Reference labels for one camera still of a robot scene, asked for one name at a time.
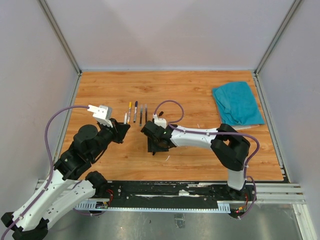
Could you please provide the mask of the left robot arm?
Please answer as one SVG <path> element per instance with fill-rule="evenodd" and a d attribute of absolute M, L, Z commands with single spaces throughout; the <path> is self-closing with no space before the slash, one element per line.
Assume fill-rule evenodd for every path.
<path fill-rule="evenodd" d="M 42 186 L 22 207 L 1 217 L 7 230 L 13 231 L 13 239 L 42 240 L 57 220 L 83 200 L 112 195 L 108 181 L 98 171 L 90 172 L 85 180 L 78 179 L 98 161 L 110 143 L 123 143 L 130 127 L 114 118 L 108 125 L 82 126 Z"/>

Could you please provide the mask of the white marker blue end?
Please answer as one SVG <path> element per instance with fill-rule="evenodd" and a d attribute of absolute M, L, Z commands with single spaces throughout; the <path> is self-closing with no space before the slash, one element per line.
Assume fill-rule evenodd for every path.
<path fill-rule="evenodd" d="M 134 103 L 133 123 L 137 121 L 138 101 Z"/>

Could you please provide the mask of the dark blue-green gel pen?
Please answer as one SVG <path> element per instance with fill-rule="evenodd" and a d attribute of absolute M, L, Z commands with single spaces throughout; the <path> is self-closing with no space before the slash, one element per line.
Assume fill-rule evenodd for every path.
<path fill-rule="evenodd" d="M 142 121 L 143 121 L 143 110 L 144 110 L 144 106 L 143 104 L 141 104 L 140 106 L 140 111 L 139 111 L 139 126 L 142 126 Z"/>

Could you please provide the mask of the purple gel pen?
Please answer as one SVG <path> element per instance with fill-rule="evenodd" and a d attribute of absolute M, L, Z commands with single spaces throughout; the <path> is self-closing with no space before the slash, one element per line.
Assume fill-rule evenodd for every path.
<path fill-rule="evenodd" d="M 148 122 L 148 105 L 147 104 L 144 105 L 144 120 L 146 124 Z"/>

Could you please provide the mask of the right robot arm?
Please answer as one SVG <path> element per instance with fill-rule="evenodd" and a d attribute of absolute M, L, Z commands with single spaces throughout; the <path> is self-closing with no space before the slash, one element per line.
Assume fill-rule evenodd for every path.
<path fill-rule="evenodd" d="M 238 200 L 244 195 L 245 162 L 251 144 L 230 125 L 222 123 L 218 128 L 195 129 L 176 124 L 163 127 L 148 121 L 141 132 L 147 137 L 148 151 L 153 154 L 177 147 L 211 150 L 227 169 L 227 196 L 232 200 Z"/>

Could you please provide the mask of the yellow capped white marker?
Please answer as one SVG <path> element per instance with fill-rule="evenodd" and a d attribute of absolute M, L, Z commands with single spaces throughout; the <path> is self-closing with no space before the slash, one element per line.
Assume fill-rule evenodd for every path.
<path fill-rule="evenodd" d="M 127 114 L 127 124 L 130 123 L 131 112 L 132 112 L 132 102 L 129 102 L 129 108 L 128 108 L 128 114 Z"/>

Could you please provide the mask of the small white pen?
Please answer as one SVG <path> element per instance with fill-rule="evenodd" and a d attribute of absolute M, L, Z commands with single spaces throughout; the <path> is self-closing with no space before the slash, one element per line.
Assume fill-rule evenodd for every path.
<path fill-rule="evenodd" d="M 127 122 L 128 122 L 128 113 L 125 112 L 125 114 L 124 114 L 124 124 L 127 124 Z"/>

